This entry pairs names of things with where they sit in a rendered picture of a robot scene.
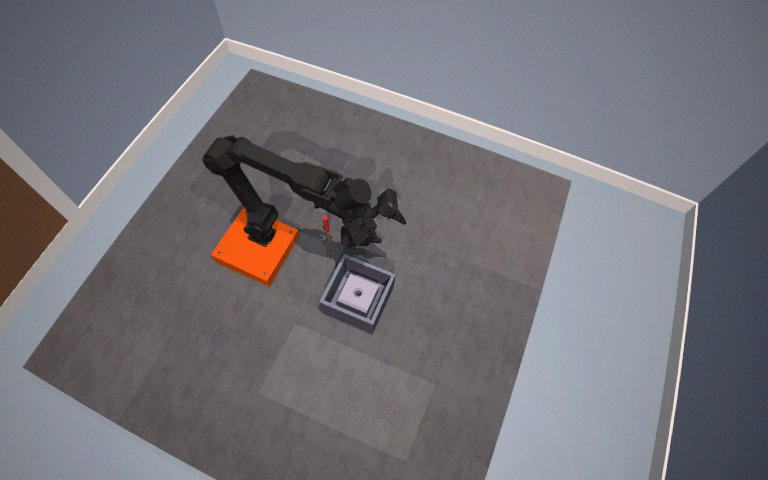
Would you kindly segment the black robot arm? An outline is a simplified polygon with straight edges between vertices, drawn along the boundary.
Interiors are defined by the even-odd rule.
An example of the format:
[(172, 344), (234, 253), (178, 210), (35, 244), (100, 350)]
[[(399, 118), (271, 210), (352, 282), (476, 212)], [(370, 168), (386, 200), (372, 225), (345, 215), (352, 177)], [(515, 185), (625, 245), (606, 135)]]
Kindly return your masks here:
[[(244, 231), (248, 239), (267, 247), (275, 236), (272, 225), (278, 217), (274, 205), (264, 203), (240, 168), (245, 163), (263, 173), (290, 185), (300, 197), (314, 203), (314, 208), (322, 208), (337, 217), (343, 217), (349, 209), (363, 205), (371, 199), (369, 184), (360, 178), (347, 177), (337, 171), (309, 163), (294, 163), (280, 157), (258, 145), (253, 145), (245, 137), (234, 135), (218, 137), (202, 158), (204, 166), (217, 175), (221, 175), (231, 190), (247, 210), (248, 223)], [(329, 179), (332, 179), (325, 189)], [(324, 191), (323, 191), (324, 190)], [(351, 223), (344, 228), (356, 246), (368, 246), (377, 236), (377, 225), (371, 215), (365, 213), (353, 215)], [(266, 246), (264, 246), (266, 245)]]

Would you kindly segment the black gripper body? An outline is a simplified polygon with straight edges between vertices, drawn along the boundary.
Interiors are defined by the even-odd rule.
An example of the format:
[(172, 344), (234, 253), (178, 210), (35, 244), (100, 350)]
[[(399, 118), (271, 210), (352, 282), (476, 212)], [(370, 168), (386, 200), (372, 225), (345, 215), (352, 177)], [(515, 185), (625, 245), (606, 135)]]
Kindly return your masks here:
[[(385, 190), (381, 195), (377, 197), (377, 205), (371, 208), (371, 203), (367, 202), (363, 205), (349, 209), (347, 214), (343, 217), (342, 223), (351, 223), (354, 219), (353, 215), (365, 213), (371, 215), (372, 219), (381, 214), (383, 217), (390, 217), (398, 209), (397, 193), (392, 189)], [(355, 243), (350, 235), (350, 231), (344, 226), (341, 228), (341, 243), (343, 246), (351, 248)]]

